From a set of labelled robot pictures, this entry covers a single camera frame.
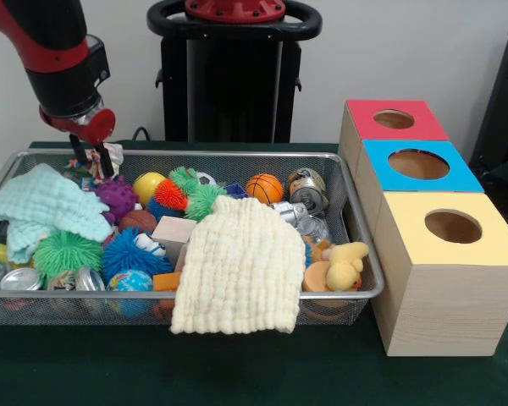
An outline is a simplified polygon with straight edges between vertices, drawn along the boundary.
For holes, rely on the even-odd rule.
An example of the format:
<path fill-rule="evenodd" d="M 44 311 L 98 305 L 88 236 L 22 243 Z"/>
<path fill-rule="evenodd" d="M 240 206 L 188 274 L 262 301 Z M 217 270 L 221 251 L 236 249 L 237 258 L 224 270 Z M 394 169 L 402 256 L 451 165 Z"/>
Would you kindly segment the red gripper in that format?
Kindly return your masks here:
<path fill-rule="evenodd" d="M 101 177 L 111 178 L 114 175 L 109 152 L 103 144 L 115 127 L 115 115 L 111 109 L 96 107 L 87 114 L 71 118 L 51 116 L 44 112 L 41 107 L 39 107 L 39 113 L 43 122 L 50 127 L 71 133 L 69 134 L 69 141 L 75 159 L 81 166 L 87 164 L 87 156 L 80 140 L 96 146 L 96 152 L 100 156 Z"/>

